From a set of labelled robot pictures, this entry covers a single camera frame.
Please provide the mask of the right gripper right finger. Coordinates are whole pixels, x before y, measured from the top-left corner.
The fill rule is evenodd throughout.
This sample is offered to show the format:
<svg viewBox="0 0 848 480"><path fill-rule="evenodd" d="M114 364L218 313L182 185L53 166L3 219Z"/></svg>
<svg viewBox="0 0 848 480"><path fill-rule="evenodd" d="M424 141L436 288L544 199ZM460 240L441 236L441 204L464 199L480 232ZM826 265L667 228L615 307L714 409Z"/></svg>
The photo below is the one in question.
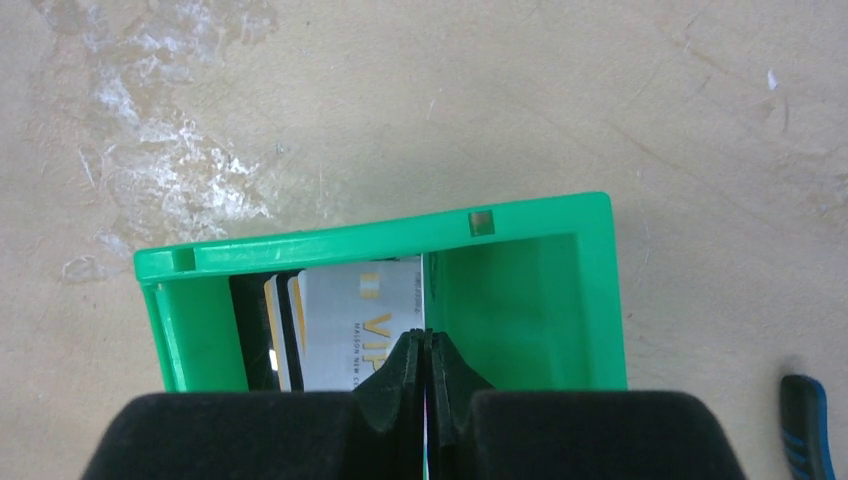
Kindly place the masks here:
<svg viewBox="0 0 848 480"><path fill-rule="evenodd" d="M427 333L432 479L742 479L720 423L670 391L503 391Z"/></svg>

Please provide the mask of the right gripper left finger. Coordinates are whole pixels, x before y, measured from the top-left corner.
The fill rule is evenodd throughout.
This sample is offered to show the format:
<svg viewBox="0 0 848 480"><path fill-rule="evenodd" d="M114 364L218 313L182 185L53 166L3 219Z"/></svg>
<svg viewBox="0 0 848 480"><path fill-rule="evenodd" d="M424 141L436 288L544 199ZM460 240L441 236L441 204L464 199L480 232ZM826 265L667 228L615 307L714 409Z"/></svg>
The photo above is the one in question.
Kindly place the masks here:
<svg viewBox="0 0 848 480"><path fill-rule="evenodd" d="M423 333L352 391L161 393L112 420L85 479L419 479Z"/></svg>

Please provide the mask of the stack of credit cards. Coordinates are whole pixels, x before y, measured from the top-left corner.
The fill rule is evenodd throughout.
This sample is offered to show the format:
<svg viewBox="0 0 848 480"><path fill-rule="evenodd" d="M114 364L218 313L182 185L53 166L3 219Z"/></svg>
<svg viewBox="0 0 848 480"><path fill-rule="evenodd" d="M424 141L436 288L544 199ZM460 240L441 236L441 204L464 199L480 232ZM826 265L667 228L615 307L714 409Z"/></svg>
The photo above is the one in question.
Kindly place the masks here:
<svg viewBox="0 0 848 480"><path fill-rule="evenodd" d="M251 390L345 391L425 325L419 256L233 276Z"/></svg>

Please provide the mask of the green plastic bin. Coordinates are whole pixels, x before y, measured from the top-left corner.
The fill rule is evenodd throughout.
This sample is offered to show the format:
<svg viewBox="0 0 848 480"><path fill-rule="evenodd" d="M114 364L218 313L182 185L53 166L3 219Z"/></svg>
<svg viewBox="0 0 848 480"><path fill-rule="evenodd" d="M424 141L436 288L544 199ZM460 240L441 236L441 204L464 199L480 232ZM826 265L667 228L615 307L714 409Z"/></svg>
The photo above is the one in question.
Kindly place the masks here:
<svg viewBox="0 0 848 480"><path fill-rule="evenodd" d="M417 256L425 323L500 389L627 386L613 208L603 192L134 256L169 391L270 390L274 274Z"/></svg>

